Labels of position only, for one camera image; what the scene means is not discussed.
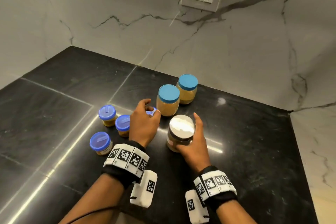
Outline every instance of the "jar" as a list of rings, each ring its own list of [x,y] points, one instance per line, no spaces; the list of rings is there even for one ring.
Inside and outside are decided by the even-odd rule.
[[[120,115],[115,121],[115,127],[118,133],[123,137],[129,136],[130,116],[128,114]]]
[[[186,115],[176,115],[169,122],[167,146],[174,152],[179,152],[176,145],[189,145],[195,133],[195,124]]]
[[[180,104],[190,104],[196,95],[198,80],[191,74],[183,74],[178,79],[176,87],[180,90]]]
[[[173,116],[179,107],[180,91],[171,84],[166,84],[159,88],[159,94],[156,98],[156,108],[163,116]]]
[[[146,111],[146,113],[151,117],[153,117],[155,111],[157,110],[155,107],[153,107],[153,109],[154,109],[153,111]]]
[[[112,127],[116,123],[117,113],[116,109],[112,105],[105,105],[99,109],[99,118],[103,121],[103,124],[107,127]]]
[[[100,156],[109,154],[112,146],[110,136],[105,132],[97,132],[90,139],[90,147]]]

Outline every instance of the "light blue lid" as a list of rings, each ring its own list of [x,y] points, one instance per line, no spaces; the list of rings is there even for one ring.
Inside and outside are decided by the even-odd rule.
[[[184,90],[194,90],[198,85],[198,80],[192,74],[183,74],[178,79],[178,85]]]
[[[111,120],[116,115],[116,110],[112,105],[104,105],[99,109],[98,115],[101,120]]]
[[[153,116],[154,115],[154,113],[155,113],[155,111],[157,110],[155,107],[153,107],[153,111],[146,111],[146,113],[148,114],[148,115],[151,115],[151,116]]]
[[[127,114],[120,115],[115,120],[115,127],[119,131],[128,131],[129,130],[129,121],[130,121],[129,115],[127,115]]]
[[[90,147],[94,151],[103,151],[110,143],[110,136],[105,132],[97,132],[90,139]]]
[[[159,98],[164,103],[175,103],[180,97],[179,89],[171,84],[166,84],[159,88]]]

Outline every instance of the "right hand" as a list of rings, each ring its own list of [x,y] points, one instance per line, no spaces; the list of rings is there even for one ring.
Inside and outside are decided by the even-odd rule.
[[[203,133],[203,122],[201,118],[194,113],[196,121],[195,134],[189,145],[176,145],[176,149],[182,154],[187,164],[196,173],[199,173],[204,168],[211,166],[208,153],[207,142]]]

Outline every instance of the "black marble countertop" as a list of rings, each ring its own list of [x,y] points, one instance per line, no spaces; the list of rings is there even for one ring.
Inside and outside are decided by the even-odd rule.
[[[58,223],[99,177],[106,156],[89,146],[106,131],[97,117],[111,102],[131,113],[177,78],[80,48],[69,47],[0,90],[0,223]],[[210,158],[237,189],[241,205],[259,224],[317,223],[288,112],[199,85],[195,100],[177,114],[199,114]],[[152,205],[123,212],[146,223],[189,223],[184,194],[195,175],[166,145],[162,117],[148,146],[147,169],[157,173]],[[219,223],[209,211],[210,223]]]

